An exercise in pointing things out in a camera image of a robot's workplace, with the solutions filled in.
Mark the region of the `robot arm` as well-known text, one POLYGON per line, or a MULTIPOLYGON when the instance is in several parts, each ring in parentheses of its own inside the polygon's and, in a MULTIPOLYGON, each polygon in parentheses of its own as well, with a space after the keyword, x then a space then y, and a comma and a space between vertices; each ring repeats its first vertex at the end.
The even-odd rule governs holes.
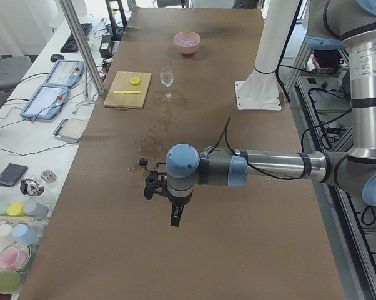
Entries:
POLYGON ((188 144, 166 157, 162 192, 178 226, 195 185, 241 187, 248 175, 310 179, 337 187, 376 207, 376 1, 312 1, 308 34, 342 44, 349 53, 352 147, 345 152, 275 152, 188 144))

